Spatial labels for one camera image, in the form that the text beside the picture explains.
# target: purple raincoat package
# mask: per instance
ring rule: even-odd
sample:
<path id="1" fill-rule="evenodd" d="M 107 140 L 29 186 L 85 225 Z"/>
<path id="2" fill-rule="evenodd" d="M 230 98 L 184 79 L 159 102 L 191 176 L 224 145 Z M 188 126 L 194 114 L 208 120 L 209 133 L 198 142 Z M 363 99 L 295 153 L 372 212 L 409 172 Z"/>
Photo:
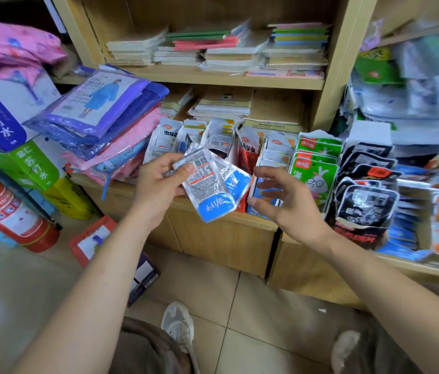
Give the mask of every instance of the purple raincoat package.
<path id="1" fill-rule="evenodd" d="M 95 71 L 35 119 L 100 138 L 149 83 L 129 74 Z"/>

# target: person's left hand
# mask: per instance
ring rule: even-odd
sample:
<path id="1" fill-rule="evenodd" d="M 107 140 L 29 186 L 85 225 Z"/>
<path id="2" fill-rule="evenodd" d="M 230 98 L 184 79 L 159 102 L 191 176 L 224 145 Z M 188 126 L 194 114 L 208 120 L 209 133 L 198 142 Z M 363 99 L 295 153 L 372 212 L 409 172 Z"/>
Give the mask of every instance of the person's left hand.
<path id="1" fill-rule="evenodd" d="M 185 190 L 180 185 L 194 171 L 193 164 L 180 167 L 172 176 L 163 176 L 182 157 L 182 153 L 165 153 L 140 167 L 132 211 L 145 218 L 149 232 L 162 222 L 173 198 L 185 195 Z"/>

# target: red fire extinguisher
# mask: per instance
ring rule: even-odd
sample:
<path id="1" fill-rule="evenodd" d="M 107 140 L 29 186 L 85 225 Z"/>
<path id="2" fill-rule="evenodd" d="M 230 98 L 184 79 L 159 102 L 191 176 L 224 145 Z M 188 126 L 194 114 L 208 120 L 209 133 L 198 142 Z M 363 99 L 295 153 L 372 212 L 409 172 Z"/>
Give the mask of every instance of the red fire extinguisher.
<path id="1" fill-rule="evenodd" d="M 0 231 L 31 252 L 52 247 L 60 231 L 0 183 Z"/>

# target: shoe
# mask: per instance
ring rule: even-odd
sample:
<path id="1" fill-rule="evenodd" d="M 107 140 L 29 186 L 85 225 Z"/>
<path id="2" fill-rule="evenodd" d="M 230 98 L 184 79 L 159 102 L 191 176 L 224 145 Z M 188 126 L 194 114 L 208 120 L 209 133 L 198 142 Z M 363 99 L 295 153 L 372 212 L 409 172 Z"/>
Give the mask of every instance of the shoe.
<path id="1" fill-rule="evenodd" d="M 342 332 L 334 345 L 331 353 L 331 366 L 334 374 L 340 374 L 344 369 L 344 362 L 351 354 L 360 340 L 361 334 L 357 331 Z"/>
<path id="2" fill-rule="evenodd" d="M 190 344 L 194 340 L 194 321 L 183 303 L 173 302 L 166 308 L 161 322 L 161 329 L 166 331 L 184 352 L 186 352 L 184 350 L 185 339 Z"/>

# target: person in blue raincoat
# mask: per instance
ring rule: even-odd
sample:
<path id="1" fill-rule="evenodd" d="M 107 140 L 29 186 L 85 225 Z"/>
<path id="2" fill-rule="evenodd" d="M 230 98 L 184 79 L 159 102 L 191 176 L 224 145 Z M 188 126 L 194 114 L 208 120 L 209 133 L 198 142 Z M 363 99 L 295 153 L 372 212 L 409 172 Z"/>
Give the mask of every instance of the person in blue raincoat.
<path id="1" fill-rule="evenodd" d="M 85 105 L 85 110 L 79 115 L 80 118 L 86 118 L 92 110 L 98 110 L 105 105 L 107 101 L 114 102 L 117 92 L 119 92 L 119 83 L 121 79 L 116 79 L 110 84 L 97 89 L 90 94 L 90 100 Z"/>

